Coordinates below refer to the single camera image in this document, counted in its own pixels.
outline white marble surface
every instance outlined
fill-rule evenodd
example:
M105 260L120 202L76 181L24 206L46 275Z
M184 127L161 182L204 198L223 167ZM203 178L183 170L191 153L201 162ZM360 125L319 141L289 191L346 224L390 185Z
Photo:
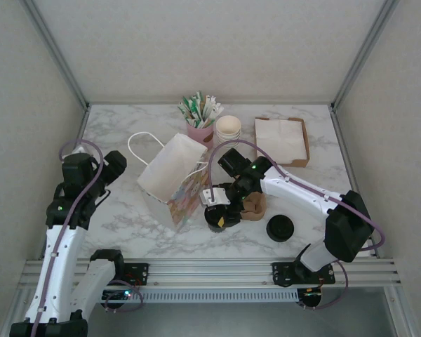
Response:
M300 117L306 123L310 144L310 162L306 168L288 170L328 190L346 192L349 181L337 138L324 105L225 105L223 114L233 114L242 121L242 139L253 141L254 117ZM95 142L107 154L119 150L128 160L125 173L112 185L110 197L92 217L81 252L88 258L96 249L121 249L126 258L270 258L295 257L308 243L324 234L317 223L302 209L267 197L267 212L258 222L242 221L222 233L212 233L199 207L194 219L179 232L159 224L145 206L136 182L145 165L126 147L128 137L138 131L149 131L163 143L176 133L185 133L185 122L174 105L94 105L84 138ZM149 136L140 136L132 148L149 161L159 151L159 144ZM237 150L253 159L255 151L247 145ZM231 178L216 164L213 183ZM285 243L273 242L265 231L267 221L285 214L295 223L295 233Z

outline gray wall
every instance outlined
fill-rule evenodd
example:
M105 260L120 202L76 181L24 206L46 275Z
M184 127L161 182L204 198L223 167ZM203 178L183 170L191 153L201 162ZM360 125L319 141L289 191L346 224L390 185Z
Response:
M81 111L18 1L0 1L0 326L43 243L59 146Z
M329 103L383 1L36 0L92 103Z
M421 0L401 0L338 114L421 329Z

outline cardboard tray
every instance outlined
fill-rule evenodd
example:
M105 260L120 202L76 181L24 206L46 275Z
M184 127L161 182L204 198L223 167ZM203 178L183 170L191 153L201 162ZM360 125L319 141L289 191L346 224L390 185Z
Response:
M270 118L266 118L266 117L256 117L256 119L261 119L263 121L269 121L270 120ZM307 164L309 163L309 160L310 160L310 151L309 151L309 138L307 137L307 131L306 131L304 119L296 118L296 117L290 117L287 120L289 120L289 121L300 121L301 122L302 135L304 136L304 146L306 147L307 159L295 159L291 163L288 163L288 164L281 164L281 163L278 163L278 164L281 165L281 166L285 166L285 167L306 167Z

